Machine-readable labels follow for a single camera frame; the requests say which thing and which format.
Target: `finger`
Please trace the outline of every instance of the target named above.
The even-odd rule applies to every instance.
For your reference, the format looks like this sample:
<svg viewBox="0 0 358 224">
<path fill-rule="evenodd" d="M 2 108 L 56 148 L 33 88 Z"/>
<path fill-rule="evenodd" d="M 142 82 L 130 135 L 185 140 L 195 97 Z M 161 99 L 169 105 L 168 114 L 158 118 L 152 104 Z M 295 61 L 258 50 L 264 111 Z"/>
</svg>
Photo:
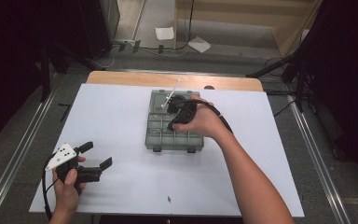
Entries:
<svg viewBox="0 0 358 224">
<path fill-rule="evenodd" d="M 54 169 L 52 170 L 52 173 L 53 173 L 53 181 L 54 181 L 54 180 L 56 180 L 56 179 L 58 178 L 57 172 L 56 172 L 56 168 L 54 168 Z"/>
<path fill-rule="evenodd" d="M 188 124 L 182 124 L 182 123 L 174 123 L 172 125 L 172 127 L 180 132 L 188 132 L 189 131 L 189 127 Z"/>
<path fill-rule="evenodd" d="M 85 189 L 85 188 L 86 188 L 86 183 L 80 183 L 80 184 L 79 184 L 79 187 L 80 187 L 81 189 Z"/>
<path fill-rule="evenodd" d="M 71 169 L 65 178 L 65 186 L 73 187 L 77 179 L 77 170 Z"/>
<path fill-rule="evenodd" d="M 196 94 L 190 94 L 190 99 L 205 101 Z"/>
<path fill-rule="evenodd" d="M 77 160 L 80 162 L 83 162 L 86 160 L 86 157 L 82 157 L 82 156 L 77 156 Z"/>
</svg>

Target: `hand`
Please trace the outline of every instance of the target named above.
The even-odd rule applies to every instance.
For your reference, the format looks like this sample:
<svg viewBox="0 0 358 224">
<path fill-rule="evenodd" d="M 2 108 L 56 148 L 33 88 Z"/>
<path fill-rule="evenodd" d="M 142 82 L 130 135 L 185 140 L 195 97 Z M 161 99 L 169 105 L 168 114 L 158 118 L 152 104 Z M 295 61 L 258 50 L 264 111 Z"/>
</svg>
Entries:
<svg viewBox="0 0 358 224">
<path fill-rule="evenodd" d="M 84 157 L 77 157 L 78 161 L 85 161 Z M 57 179 L 57 173 L 53 170 L 53 181 Z M 50 223 L 69 223 L 78 206 L 79 196 L 74 187 L 77 179 L 77 170 L 71 169 L 65 178 L 65 183 L 58 180 L 54 184 L 56 195 L 56 207 Z M 85 183 L 79 185 L 81 189 L 86 187 Z"/>
<path fill-rule="evenodd" d="M 205 101 L 198 95 L 191 94 L 190 99 Z M 188 124 L 175 123 L 175 130 L 181 132 L 193 131 L 205 137 L 211 137 L 216 140 L 221 134 L 229 132 L 222 120 L 206 105 L 197 104 L 196 116 Z"/>
</svg>

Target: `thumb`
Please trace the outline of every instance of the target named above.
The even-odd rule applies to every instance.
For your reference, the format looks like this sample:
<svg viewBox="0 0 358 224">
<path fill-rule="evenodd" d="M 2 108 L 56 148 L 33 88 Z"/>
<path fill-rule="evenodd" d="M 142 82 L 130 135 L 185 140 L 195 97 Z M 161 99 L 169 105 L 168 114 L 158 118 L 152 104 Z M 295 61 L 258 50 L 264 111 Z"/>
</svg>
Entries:
<svg viewBox="0 0 358 224">
<path fill-rule="evenodd" d="M 73 187 L 77 179 L 77 170 L 71 169 L 65 178 L 65 186 Z"/>
<path fill-rule="evenodd" d="M 183 123 L 174 123 L 172 125 L 172 127 L 177 130 L 177 131 L 180 131 L 180 132 L 187 132 L 188 131 L 188 125 L 186 124 L 183 124 Z"/>
</svg>

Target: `white tabletop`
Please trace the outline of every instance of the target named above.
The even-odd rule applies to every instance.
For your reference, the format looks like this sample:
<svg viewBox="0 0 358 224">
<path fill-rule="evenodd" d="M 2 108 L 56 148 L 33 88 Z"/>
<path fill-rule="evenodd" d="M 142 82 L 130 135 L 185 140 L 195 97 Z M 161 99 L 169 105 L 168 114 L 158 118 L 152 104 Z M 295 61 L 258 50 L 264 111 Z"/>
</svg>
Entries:
<svg viewBox="0 0 358 224">
<path fill-rule="evenodd" d="M 219 146 L 205 138 L 204 149 L 146 149 L 145 130 L 152 90 L 83 84 L 63 127 L 57 147 L 92 141 L 85 167 L 112 157 L 101 181 L 88 183 L 77 212 L 93 214 L 240 216 Z M 303 217 L 296 186 L 285 156 L 267 95 L 256 91 L 197 90 L 224 115 L 249 155 L 278 189 L 293 217 Z M 51 183 L 51 172 L 47 179 Z M 54 190 L 48 193 L 54 209 Z M 44 212 L 41 185 L 30 212 Z"/>
</svg>

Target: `white table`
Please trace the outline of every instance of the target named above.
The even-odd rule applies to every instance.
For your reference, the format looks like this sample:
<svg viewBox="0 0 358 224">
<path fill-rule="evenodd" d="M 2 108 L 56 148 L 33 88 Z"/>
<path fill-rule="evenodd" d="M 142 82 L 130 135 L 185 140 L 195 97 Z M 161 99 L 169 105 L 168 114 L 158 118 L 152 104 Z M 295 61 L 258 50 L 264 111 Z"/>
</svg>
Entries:
<svg viewBox="0 0 358 224">
<path fill-rule="evenodd" d="M 201 152 L 153 152 L 145 147 L 150 93 L 161 87 L 84 84 L 57 142 L 93 141 L 84 166 L 112 157 L 101 181 L 88 183 L 77 212 L 121 215 L 240 216 L 218 145 L 205 138 Z M 260 91 L 199 91 L 214 102 L 250 156 L 270 178 L 292 216 L 303 217 L 267 95 Z M 47 176 L 51 183 L 51 173 Z M 48 193 L 54 209 L 55 197 Z M 30 212 L 44 212 L 39 186 Z"/>
</svg>

